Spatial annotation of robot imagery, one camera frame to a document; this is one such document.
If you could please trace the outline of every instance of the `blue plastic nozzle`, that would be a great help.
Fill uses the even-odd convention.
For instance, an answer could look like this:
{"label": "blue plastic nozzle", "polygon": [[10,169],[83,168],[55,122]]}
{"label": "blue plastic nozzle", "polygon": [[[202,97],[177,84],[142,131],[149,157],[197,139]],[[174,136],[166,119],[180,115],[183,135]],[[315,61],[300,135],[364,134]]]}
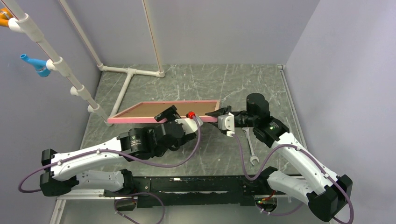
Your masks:
{"label": "blue plastic nozzle", "polygon": [[51,73],[51,70],[47,68],[47,62],[44,60],[29,58],[26,54],[21,55],[20,58],[23,61],[26,61],[27,63],[33,65],[36,72],[41,77],[47,77]]}

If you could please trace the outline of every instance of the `gray wall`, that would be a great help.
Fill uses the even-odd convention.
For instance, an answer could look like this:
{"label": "gray wall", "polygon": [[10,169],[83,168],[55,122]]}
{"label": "gray wall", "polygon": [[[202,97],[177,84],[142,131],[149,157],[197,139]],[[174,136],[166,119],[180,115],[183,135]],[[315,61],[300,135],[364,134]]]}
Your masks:
{"label": "gray wall", "polygon": [[352,178],[359,224],[396,219],[395,23],[393,0],[322,0],[286,65],[309,150]]}
{"label": "gray wall", "polygon": [[[54,0],[17,2],[94,94],[99,72],[58,3]],[[19,59],[19,55],[26,53],[47,60],[37,44],[25,34],[0,29],[0,223],[45,224],[50,221],[55,199],[41,193],[19,193],[17,185],[41,166],[42,150],[79,149],[88,119],[88,104],[69,94],[71,85],[59,73],[40,78],[32,66]],[[35,175],[24,188],[36,189],[38,184],[39,175]]]}
{"label": "gray wall", "polygon": [[[156,63],[141,0],[68,1],[105,64]],[[319,0],[148,0],[164,63],[283,63]]]}

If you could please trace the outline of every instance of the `gray marble table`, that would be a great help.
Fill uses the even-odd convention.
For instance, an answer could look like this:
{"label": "gray marble table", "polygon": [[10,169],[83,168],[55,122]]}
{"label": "gray marble table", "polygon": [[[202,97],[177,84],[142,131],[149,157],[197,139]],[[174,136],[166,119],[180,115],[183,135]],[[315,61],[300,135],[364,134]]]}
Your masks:
{"label": "gray marble table", "polygon": [[[140,70],[156,71],[153,65],[131,65]],[[286,89],[276,65],[250,64],[181,64],[164,66],[164,78],[136,75],[132,78],[129,88],[121,103],[120,109],[127,109],[141,101],[163,100],[197,100],[219,99],[220,107],[231,105],[233,110],[244,110],[246,96],[252,92],[262,93],[269,101],[271,114],[280,119],[300,140],[294,121]],[[102,74],[96,101],[107,114],[121,90],[126,74],[104,72]],[[121,124],[106,126],[101,118],[91,114],[82,148],[107,141],[132,127],[141,125]],[[246,168],[255,174],[258,165],[249,163],[249,149],[245,135],[241,129],[236,130],[243,150]],[[255,139],[251,133],[256,155],[262,162],[269,153],[269,148]],[[163,157],[150,161],[162,164],[175,164],[185,159],[192,151],[195,140],[188,142],[178,151],[167,151]],[[274,154],[268,162],[286,174],[298,174],[298,171],[279,154]],[[157,168],[138,162],[112,164],[97,168],[102,171],[117,171],[127,168],[134,176],[184,176],[184,175],[241,175],[242,168],[239,149],[235,139],[226,137],[210,124],[202,126],[202,142],[197,153],[184,165],[176,168]]]}

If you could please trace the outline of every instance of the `red cap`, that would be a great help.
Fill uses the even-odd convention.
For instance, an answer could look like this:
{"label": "red cap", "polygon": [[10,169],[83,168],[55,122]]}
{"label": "red cap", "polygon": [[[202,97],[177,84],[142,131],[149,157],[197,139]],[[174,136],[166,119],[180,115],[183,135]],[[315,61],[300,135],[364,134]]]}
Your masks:
{"label": "red cap", "polygon": [[192,111],[188,112],[188,114],[187,114],[187,117],[190,118],[190,119],[192,119],[195,116],[196,116],[195,113],[192,112]]}

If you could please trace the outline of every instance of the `silver wrench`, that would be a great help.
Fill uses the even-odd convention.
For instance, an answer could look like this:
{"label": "silver wrench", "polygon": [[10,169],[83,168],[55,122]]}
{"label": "silver wrench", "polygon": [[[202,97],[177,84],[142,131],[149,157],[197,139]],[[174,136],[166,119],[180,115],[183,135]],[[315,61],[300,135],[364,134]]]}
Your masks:
{"label": "silver wrench", "polygon": [[247,139],[247,144],[249,145],[250,163],[254,166],[255,165],[254,161],[257,160],[257,163],[260,164],[259,157],[257,157],[255,155],[255,153],[253,151],[252,141],[250,140],[250,134],[249,134],[250,127],[243,127],[242,130],[243,130],[243,132],[245,132],[245,136],[246,136],[246,139]]}

